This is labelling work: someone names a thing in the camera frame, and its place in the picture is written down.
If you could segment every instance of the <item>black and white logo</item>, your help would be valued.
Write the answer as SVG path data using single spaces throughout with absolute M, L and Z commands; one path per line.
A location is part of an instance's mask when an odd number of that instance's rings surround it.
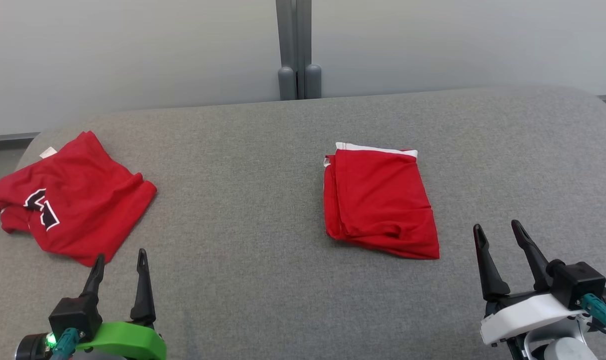
M 25 208 L 41 212 L 40 223 L 45 226 L 45 231 L 50 230 L 53 226 L 60 224 L 54 210 L 52 210 L 49 201 L 45 200 L 45 189 L 38 189 L 25 200 Z

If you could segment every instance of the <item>robotic arm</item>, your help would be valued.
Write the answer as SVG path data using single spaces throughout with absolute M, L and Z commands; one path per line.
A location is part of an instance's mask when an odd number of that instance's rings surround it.
M 51 332 L 25 336 L 15 360 L 68 360 L 75 351 L 112 354 L 129 360 L 165 360 L 166 346 L 154 330 L 156 312 L 145 249 L 138 252 L 136 300 L 132 321 L 103 323 L 98 313 L 98 290 L 105 259 L 97 258 L 76 298 L 62 298 L 49 315 Z
M 512 294 L 489 252 L 483 228 L 474 239 L 483 299 L 483 342 L 506 343 L 514 360 L 596 360 L 584 332 L 606 334 L 606 278 L 586 262 L 548 262 L 519 221 L 511 222 L 534 276 L 534 291 Z M 550 341 L 533 348 L 533 342 Z

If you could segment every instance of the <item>green led light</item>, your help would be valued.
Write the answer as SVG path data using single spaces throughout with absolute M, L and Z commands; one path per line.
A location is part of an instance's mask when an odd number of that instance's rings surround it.
M 45 341 L 47 342 L 47 346 L 51 348 L 54 348 L 54 346 L 56 345 L 56 338 L 51 332 L 49 333 L 49 335 L 47 335 L 47 339 L 45 339 Z

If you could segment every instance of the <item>folded red cloth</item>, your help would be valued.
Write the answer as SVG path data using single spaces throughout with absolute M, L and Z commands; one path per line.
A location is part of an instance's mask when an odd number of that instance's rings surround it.
M 325 161 L 328 235 L 405 258 L 438 259 L 436 224 L 417 152 L 336 146 L 336 154 Z
M 1 227 L 29 231 L 41 249 L 92 266 L 109 262 L 156 194 L 115 162 L 92 132 L 0 180 Z

